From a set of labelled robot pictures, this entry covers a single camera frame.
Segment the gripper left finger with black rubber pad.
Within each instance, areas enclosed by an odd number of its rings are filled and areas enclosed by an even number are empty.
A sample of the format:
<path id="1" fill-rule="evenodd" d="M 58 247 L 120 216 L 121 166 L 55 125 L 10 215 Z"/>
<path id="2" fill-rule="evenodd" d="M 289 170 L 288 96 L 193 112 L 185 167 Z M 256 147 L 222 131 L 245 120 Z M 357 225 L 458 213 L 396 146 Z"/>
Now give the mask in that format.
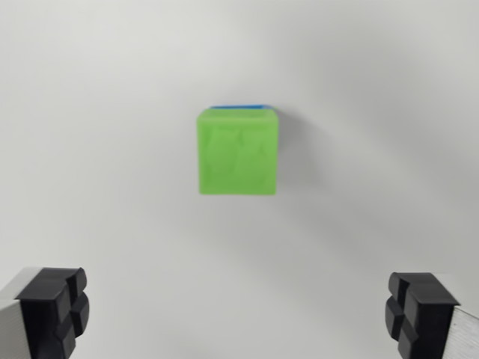
<path id="1" fill-rule="evenodd" d="M 88 325 L 83 268 L 23 268 L 1 288 L 1 357 L 70 358 Z"/>

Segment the gripper right finger with black rubber pad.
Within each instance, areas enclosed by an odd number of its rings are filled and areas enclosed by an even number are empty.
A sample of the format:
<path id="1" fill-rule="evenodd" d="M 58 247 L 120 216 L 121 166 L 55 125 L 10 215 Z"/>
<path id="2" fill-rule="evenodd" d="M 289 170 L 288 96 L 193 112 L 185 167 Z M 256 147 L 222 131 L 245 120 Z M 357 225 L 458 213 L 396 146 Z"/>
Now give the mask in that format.
<path id="1" fill-rule="evenodd" d="M 393 272 L 385 326 L 404 359 L 478 357 L 478 317 L 432 273 Z"/>

